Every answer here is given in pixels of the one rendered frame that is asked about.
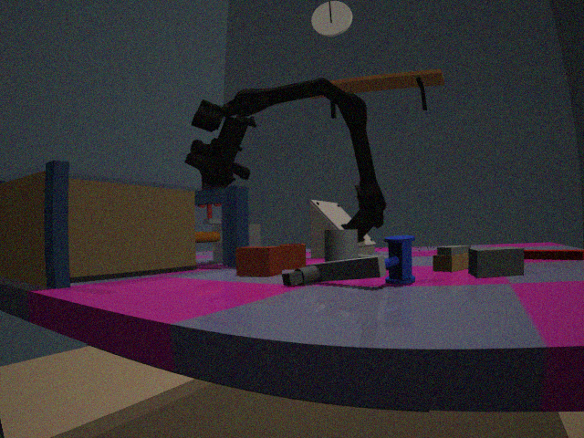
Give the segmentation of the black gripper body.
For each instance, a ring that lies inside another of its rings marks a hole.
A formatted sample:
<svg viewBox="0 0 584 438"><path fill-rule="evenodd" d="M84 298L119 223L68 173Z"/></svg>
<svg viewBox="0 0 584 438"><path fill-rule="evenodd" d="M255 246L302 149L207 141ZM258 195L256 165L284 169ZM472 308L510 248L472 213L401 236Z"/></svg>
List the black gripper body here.
<svg viewBox="0 0 584 438"><path fill-rule="evenodd" d="M251 174L249 168L237 162L234 163L237 152L243 149L240 147L241 142L227 139L222 135L219 135L218 139L214 138L213 142L216 144L210 159L201 153L190 152L185 162L195 169L211 174L220 172L226 176L233 177L234 173L240 176L241 179L248 180Z"/></svg>

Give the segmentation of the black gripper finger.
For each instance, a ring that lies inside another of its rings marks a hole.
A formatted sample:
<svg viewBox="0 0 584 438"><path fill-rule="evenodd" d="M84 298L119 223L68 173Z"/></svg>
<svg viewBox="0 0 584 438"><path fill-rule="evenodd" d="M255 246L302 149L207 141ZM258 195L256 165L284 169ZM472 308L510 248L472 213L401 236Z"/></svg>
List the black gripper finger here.
<svg viewBox="0 0 584 438"><path fill-rule="evenodd" d="M209 184L216 184L216 182L218 181L218 179L220 178L220 175L218 174L211 174L209 172L205 172L205 171L201 171L199 170L201 175L202 175L202 180L203 183L209 183Z"/></svg>
<svg viewBox="0 0 584 438"><path fill-rule="evenodd" d="M220 178L218 179L215 185L227 187L231 182L236 180L235 178L226 176L220 172L217 172L216 174L220 175Z"/></svg>

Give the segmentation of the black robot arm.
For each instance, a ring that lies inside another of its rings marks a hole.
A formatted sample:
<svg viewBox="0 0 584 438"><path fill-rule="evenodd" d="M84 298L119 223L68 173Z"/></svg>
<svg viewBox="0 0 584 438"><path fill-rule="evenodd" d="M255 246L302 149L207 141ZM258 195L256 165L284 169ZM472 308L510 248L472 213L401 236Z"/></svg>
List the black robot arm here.
<svg viewBox="0 0 584 438"><path fill-rule="evenodd" d="M248 125L256 127L254 117L247 118L245 116L260 112L274 104L318 95L325 96L339 106L352 138L360 174L360 185L355 185L360 210L347 224L342 224L341 227L344 230L358 229L358 240L361 242L364 241L363 237L373 226L378 229L384 225L383 211L386 209L386 203L376 180L370 152L366 132L366 105L359 96L352 92L346 93L326 78L311 79L272 89L242 89L236 93L234 99L223 106L202 99L194 114L192 125L213 132L213 130L218 130L222 118L225 116L220 135L233 141L242 142ZM232 118L233 115L237 115L236 118Z"/></svg>

